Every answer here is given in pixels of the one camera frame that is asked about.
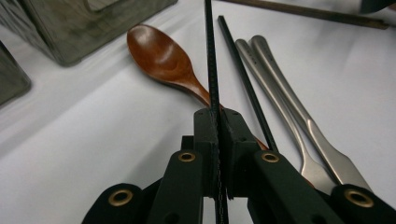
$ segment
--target chopstick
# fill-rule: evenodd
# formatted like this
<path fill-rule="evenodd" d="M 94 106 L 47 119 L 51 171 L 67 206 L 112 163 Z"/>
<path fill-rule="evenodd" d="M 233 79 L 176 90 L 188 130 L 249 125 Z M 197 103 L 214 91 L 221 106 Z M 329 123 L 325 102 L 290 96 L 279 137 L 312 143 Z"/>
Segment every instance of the chopstick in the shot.
<path fill-rule="evenodd" d="M 274 11 L 286 12 L 294 15 L 305 16 L 310 18 L 316 18 L 325 21 L 336 21 L 351 25 L 358 25 L 364 27 L 370 27 L 380 30 L 386 30 L 389 28 L 389 24 L 384 23 L 382 20 L 372 19 L 362 16 L 349 15 L 339 12 L 331 12 L 321 9 L 315 9 L 310 7 L 298 7 L 293 5 L 287 5 L 283 3 L 260 1 L 260 0 L 220 0 L 223 2 L 236 3 L 250 7 L 260 7 L 270 9 Z"/>
<path fill-rule="evenodd" d="M 227 23 L 223 16 L 219 16 L 218 20 L 221 31 L 227 43 L 228 49 L 230 50 L 233 56 L 233 62 L 235 63 L 236 67 L 239 70 L 239 75 L 244 83 L 248 98 L 250 99 L 250 102 L 253 106 L 259 124 L 262 127 L 262 132 L 264 134 L 265 140 L 267 141 L 268 149 L 274 152 L 278 152 L 276 142 L 274 140 L 274 137 L 272 136 L 271 130 L 269 128 L 267 120 L 265 119 L 264 113 L 262 112 L 262 107 L 260 106 L 260 102 L 257 99 L 256 93 L 254 92 L 253 86 L 251 85 L 251 82 L 248 78 L 248 73 L 245 69 L 245 66 L 243 65 L 242 59 L 239 56 L 238 49 L 236 48 L 235 43 L 233 42 L 233 37 L 231 36 Z"/>

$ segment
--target white table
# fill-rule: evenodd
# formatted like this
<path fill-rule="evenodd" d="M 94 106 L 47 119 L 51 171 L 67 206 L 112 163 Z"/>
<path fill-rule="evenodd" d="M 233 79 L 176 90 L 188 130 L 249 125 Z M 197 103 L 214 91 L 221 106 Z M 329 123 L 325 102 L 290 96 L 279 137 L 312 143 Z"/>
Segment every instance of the white table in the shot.
<path fill-rule="evenodd" d="M 313 7 L 334 8 L 325 0 Z M 326 137 L 353 160 L 376 195 L 396 207 L 396 28 L 376 30 L 220 1 L 213 2 L 213 14 L 222 104 L 239 111 L 264 139 L 218 15 L 224 15 L 235 40 L 267 38 Z M 204 1 L 179 0 L 144 23 L 176 40 L 206 86 Z M 193 134 L 192 115 L 203 106 L 146 77 L 129 55 L 126 35 L 68 68 L 4 27 L 0 38 L 33 81 L 27 94 L 0 110 L 1 223 L 80 223 L 108 187 L 145 188 L 162 177 L 181 136 Z M 282 120 L 251 81 L 280 151 L 300 169 L 301 157 Z M 251 222 L 246 202 L 229 203 L 231 223 Z M 204 223 L 214 223 L 210 199 Z"/>

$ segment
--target tin container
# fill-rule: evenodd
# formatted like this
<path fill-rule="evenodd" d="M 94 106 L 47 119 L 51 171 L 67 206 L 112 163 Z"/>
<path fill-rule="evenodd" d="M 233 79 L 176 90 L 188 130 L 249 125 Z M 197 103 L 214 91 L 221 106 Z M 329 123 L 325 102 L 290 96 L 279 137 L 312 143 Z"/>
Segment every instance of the tin container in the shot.
<path fill-rule="evenodd" d="M 177 0 L 2 0 L 0 23 L 69 66 Z"/>

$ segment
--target utensil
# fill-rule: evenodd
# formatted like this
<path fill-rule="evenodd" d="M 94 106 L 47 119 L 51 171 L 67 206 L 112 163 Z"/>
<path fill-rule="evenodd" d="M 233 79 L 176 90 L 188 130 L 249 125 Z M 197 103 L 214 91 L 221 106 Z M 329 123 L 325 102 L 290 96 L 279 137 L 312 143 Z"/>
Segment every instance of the utensil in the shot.
<path fill-rule="evenodd" d="M 300 127 L 305 131 L 308 137 L 314 143 L 322 159 L 326 162 L 328 168 L 334 175 L 335 180 L 342 185 L 352 184 L 368 190 L 371 190 L 363 176 L 353 164 L 352 160 L 339 152 L 333 147 L 320 131 L 318 125 L 308 114 L 303 104 L 300 102 L 288 81 L 283 76 L 276 64 L 275 58 L 266 42 L 265 38 L 256 35 L 251 39 L 253 51 L 255 51 L 259 61 L 266 68 L 275 84 L 282 92 L 286 104 L 296 118 Z"/>
<path fill-rule="evenodd" d="M 239 76 L 244 83 L 245 90 L 247 91 L 248 98 L 253 106 L 254 113 L 256 114 L 257 120 L 259 121 L 260 126 L 262 127 L 262 132 L 265 136 L 265 140 L 268 144 L 268 149 L 278 152 L 276 142 L 269 128 L 267 119 L 262 112 L 262 107 L 260 106 L 259 99 L 257 99 L 256 93 L 254 92 L 253 86 L 251 85 L 250 79 L 248 78 L 248 73 L 245 69 L 244 64 L 242 63 L 241 57 L 239 56 L 238 49 L 233 42 L 233 37 L 231 36 L 231 32 L 228 29 L 227 22 L 225 21 L 223 16 L 219 16 L 219 25 L 221 31 L 223 33 L 224 39 L 227 43 L 228 49 L 230 50 L 231 55 L 233 56 L 233 63 L 239 71 Z"/>
<path fill-rule="evenodd" d="M 258 1 L 258 0 L 221 0 L 223 2 L 236 3 L 251 7 L 260 7 L 270 9 L 274 11 L 286 12 L 298 16 L 305 16 L 325 21 L 336 21 L 346 23 L 350 25 L 365 26 L 380 30 L 386 30 L 389 28 L 389 24 L 384 23 L 382 20 L 372 19 L 362 16 L 349 15 L 345 13 L 326 11 L 310 7 L 298 7 L 293 5 L 287 5 L 283 3 L 270 2 L 270 1 Z"/>
<path fill-rule="evenodd" d="M 187 53 L 172 38 L 154 27 L 140 24 L 128 31 L 129 52 L 149 77 L 191 93 L 205 106 L 210 105 L 209 92 L 198 81 Z M 268 148 L 257 139 L 263 150 Z"/>
<path fill-rule="evenodd" d="M 332 181 L 332 178 L 329 176 L 325 168 L 315 162 L 309 155 L 297 125 L 292 118 L 292 115 L 288 110 L 284 100 L 282 99 L 280 92 L 277 90 L 276 84 L 271 78 L 271 75 L 261 66 L 260 63 L 257 63 L 259 60 L 252 52 L 247 41 L 238 39 L 235 41 L 235 45 L 247 64 L 247 67 L 252 72 L 253 76 L 258 80 L 266 95 L 269 97 L 272 104 L 281 114 L 281 117 L 289 127 L 289 131 L 293 135 L 294 142 L 297 145 L 297 148 L 299 148 L 300 154 L 303 158 L 301 175 L 309 180 L 309 182 L 311 182 L 311 184 L 313 184 L 316 189 L 319 189 L 322 192 L 330 195 L 332 193 L 332 189 L 335 187 L 335 183 Z"/>

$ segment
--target black plastic part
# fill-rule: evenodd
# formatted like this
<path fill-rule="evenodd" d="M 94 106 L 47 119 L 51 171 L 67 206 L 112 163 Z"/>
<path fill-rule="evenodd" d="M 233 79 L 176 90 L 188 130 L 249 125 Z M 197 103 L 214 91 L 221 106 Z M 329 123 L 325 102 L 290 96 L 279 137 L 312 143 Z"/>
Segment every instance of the black plastic part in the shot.
<path fill-rule="evenodd" d="M 261 148 L 238 112 L 224 108 L 221 125 L 220 138 L 225 149 L 222 161 L 226 165 L 225 183 L 228 197 L 247 197 L 250 191 L 249 158 L 254 152 L 261 151 Z"/>
<path fill-rule="evenodd" d="M 152 183 L 150 186 L 143 189 L 143 199 L 140 202 L 138 212 L 136 213 L 136 217 L 134 219 L 135 223 L 146 223 L 149 213 L 151 211 L 151 207 L 154 203 L 154 199 L 157 196 L 158 188 L 160 187 L 163 179 L 159 179 L 156 182 Z"/>
<path fill-rule="evenodd" d="M 218 183 L 219 139 L 210 113 L 207 108 L 194 113 L 194 150 L 199 151 L 204 160 L 204 196 L 213 198 Z"/>
<path fill-rule="evenodd" d="M 276 217 L 271 211 L 271 206 L 260 199 L 249 198 L 247 200 L 247 209 L 254 224 L 276 224 Z"/>
<path fill-rule="evenodd" d="M 202 156 L 195 150 L 172 155 L 147 223 L 202 223 L 202 165 Z"/>
<path fill-rule="evenodd" d="M 256 152 L 252 164 L 251 183 L 255 189 L 249 198 L 266 201 L 276 223 L 344 223 L 281 154 Z"/>
<path fill-rule="evenodd" d="M 346 223 L 394 224 L 396 211 L 371 191 L 354 185 L 340 185 L 332 190 L 331 204 Z"/>
<path fill-rule="evenodd" d="M 180 150 L 194 150 L 194 136 L 182 136 Z"/>
<path fill-rule="evenodd" d="M 132 199 L 124 205 L 112 205 L 109 202 L 111 195 L 119 190 L 128 190 L 133 194 Z M 118 184 L 105 190 L 96 200 L 90 211 L 84 217 L 83 224 L 130 224 L 142 223 L 139 220 L 139 206 L 143 199 L 142 190 L 130 184 Z"/>

